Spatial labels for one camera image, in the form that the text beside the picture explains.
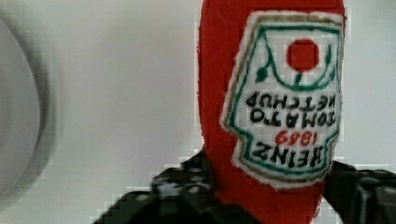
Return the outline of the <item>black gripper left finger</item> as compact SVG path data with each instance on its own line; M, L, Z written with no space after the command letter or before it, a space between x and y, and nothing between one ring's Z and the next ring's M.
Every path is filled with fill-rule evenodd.
M215 196L212 167L202 149L152 179L150 189L121 196L93 224L261 224L237 203Z

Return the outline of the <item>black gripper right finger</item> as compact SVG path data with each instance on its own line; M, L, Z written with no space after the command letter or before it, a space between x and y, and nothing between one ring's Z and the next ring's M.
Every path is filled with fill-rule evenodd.
M396 224L396 175L335 161L323 197L343 224Z

